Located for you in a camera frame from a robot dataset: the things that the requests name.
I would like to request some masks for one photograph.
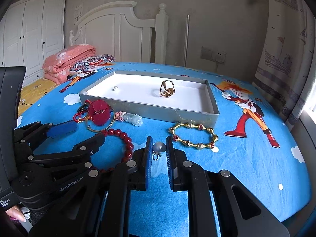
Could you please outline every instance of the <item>bed post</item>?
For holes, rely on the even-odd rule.
[[[166,7],[164,3],[159,5],[159,13],[156,15],[155,31],[155,63],[165,64],[166,62],[166,43],[168,32],[168,15],[166,14]]]
[[[73,46],[74,45],[74,43],[72,41],[73,37],[75,37],[74,36],[74,31],[70,30],[70,32],[69,32],[69,46]]]

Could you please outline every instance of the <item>white wardrobe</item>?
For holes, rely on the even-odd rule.
[[[64,48],[65,0],[21,0],[0,22],[0,67],[26,67],[23,85],[43,77],[44,60]]]

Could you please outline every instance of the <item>blue bedsheet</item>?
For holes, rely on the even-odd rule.
[[[228,169],[280,221],[287,219],[309,202],[311,188],[307,168],[288,128],[253,86],[232,78],[176,66],[115,62],[113,65],[81,73],[76,80],[70,79],[55,88],[25,111],[18,123],[23,126],[38,120],[54,124],[71,120],[80,106],[75,103],[79,102],[77,94],[114,70],[187,75],[213,83],[211,88],[220,111],[214,128],[219,136],[219,141],[215,144],[217,149],[196,150],[185,148],[180,143],[174,143],[174,147],[184,150],[189,160],[206,170],[218,172]],[[242,104],[236,104],[240,101],[237,99],[236,90],[239,92],[237,94],[244,98]],[[264,120],[272,135],[269,135],[267,130],[264,133],[257,121],[251,117],[245,118],[247,113],[243,113],[243,107],[247,106],[257,113],[259,120]],[[116,122],[114,129],[127,132],[136,150],[145,147],[149,135],[154,142],[165,142],[168,128],[173,125],[171,122],[144,118],[141,127],[127,122]],[[193,143],[209,142],[209,136],[204,131],[180,128],[177,133]],[[79,124],[73,133],[45,141],[36,150],[36,154],[69,151],[73,145],[93,135],[94,133],[86,130],[85,124]],[[99,169],[114,167],[120,162],[123,150],[119,138],[108,136],[100,151],[92,156],[92,162]],[[158,161],[152,162],[148,191],[132,191],[130,233],[141,237],[188,236],[187,193],[172,192],[167,174],[164,153]]]

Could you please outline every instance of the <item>white glove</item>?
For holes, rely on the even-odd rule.
[[[257,111],[257,109],[253,106],[253,102],[252,101],[247,101],[247,103],[243,103],[243,102],[235,102],[235,103],[236,103],[236,105],[238,105],[242,109],[249,109],[253,113],[255,113]]]
[[[228,100],[230,100],[231,99],[231,96],[230,96],[230,94],[229,94],[229,92],[222,92],[222,96],[225,98],[225,99],[228,99]]]

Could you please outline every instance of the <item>gold beaded bracelet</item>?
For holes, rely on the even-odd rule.
[[[189,129],[192,129],[192,128],[197,128],[199,130],[206,130],[208,131],[211,135],[212,135],[212,141],[208,144],[203,144],[203,143],[198,143],[198,144],[193,144],[191,143],[189,140],[182,140],[178,135],[175,134],[175,130],[179,127],[182,127],[182,126],[185,126]],[[176,123],[176,125],[174,127],[170,127],[169,128],[169,133],[172,134],[172,139],[173,141],[179,141],[179,142],[182,142],[182,144],[185,146],[185,147],[195,147],[197,148],[198,150],[202,150],[204,148],[209,148],[209,149],[213,149],[214,148],[214,143],[218,140],[218,136],[216,134],[214,134],[214,129],[209,127],[209,128],[206,128],[205,126],[203,126],[202,124],[200,125],[194,125],[192,123],[181,123],[181,122],[178,122]]]

